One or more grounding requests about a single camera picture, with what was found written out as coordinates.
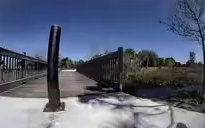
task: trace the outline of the dry grass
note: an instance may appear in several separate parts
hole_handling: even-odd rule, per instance
[[[201,85],[202,67],[149,67],[126,71],[126,82],[150,86]]]

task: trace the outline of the railing post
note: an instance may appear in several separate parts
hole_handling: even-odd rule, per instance
[[[123,71],[123,48],[118,48],[118,84],[120,91],[123,90],[123,83],[122,83],[122,71]]]
[[[61,28],[51,26],[49,44],[48,44],[48,64],[47,64],[47,86],[48,86],[48,104],[45,112],[55,112],[64,110],[64,103],[60,102],[60,90],[58,82],[58,55]]]
[[[21,73],[22,73],[22,78],[24,78],[26,76],[26,72],[25,72],[25,69],[26,69],[26,62],[25,62],[25,59],[22,59],[21,60]]]

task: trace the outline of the wooden fence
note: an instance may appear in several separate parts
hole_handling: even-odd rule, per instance
[[[46,74],[46,66],[46,61],[0,47],[0,92],[16,82]]]
[[[123,48],[77,65],[77,72],[122,90]]]

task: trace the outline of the sky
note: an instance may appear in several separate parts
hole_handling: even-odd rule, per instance
[[[174,35],[165,20],[172,0],[0,0],[0,46],[28,55],[47,55],[50,26],[61,26],[60,54],[88,59],[118,47],[151,49],[186,62],[202,58],[197,42]]]

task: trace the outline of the wooden deck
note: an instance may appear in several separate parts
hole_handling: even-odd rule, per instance
[[[75,71],[61,71],[59,73],[59,86],[61,98],[98,92],[87,89],[89,87],[96,87],[97,82]],[[0,93],[0,96],[47,98],[47,79],[43,77],[29,81],[23,85]]]

